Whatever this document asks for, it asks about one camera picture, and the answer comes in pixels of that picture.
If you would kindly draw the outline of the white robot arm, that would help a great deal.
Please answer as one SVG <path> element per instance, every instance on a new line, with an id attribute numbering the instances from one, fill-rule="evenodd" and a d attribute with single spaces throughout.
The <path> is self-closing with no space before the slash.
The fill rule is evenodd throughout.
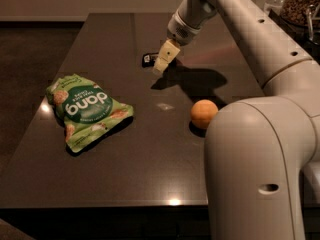
<path id="1" fill-rule="evenodd" d="M 183 0 L 156 70 L 164 71 L 215 14 L 263 95 L 225 106 L 206 132 L 212 240 L 305 240 L 299 176 L 319 159 L 320 66 L 251 0 Z"/>

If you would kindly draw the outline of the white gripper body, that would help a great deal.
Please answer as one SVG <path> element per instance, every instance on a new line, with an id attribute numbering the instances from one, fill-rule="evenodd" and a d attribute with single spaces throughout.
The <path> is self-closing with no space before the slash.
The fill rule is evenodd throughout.
<path id="1" fill-rule="evenodd" d="M 199 29 L 187 25 L 178 12 L 172 15 L 167 26 L 167 37 L 176 41 L 180 46 L 188 45 L 199 32 Z"/>

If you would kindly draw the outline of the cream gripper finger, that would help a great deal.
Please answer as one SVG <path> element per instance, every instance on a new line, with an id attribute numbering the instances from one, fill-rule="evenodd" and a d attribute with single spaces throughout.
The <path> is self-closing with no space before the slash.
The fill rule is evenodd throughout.
<path id="1" fill-rule="evenodd" d="M 162 63 L 170 64 L 179 52 L 180 45 L 173 39 L 167 39 L 160 48 L 158 58 Z"/>
<path id="2" fill-rule="evenodd" d="M 152 72 L 156 75 L 162 75 L 164 71 L 168 68 L 169 63 L 163 58 L 157 57 L 152 69 Z"/>

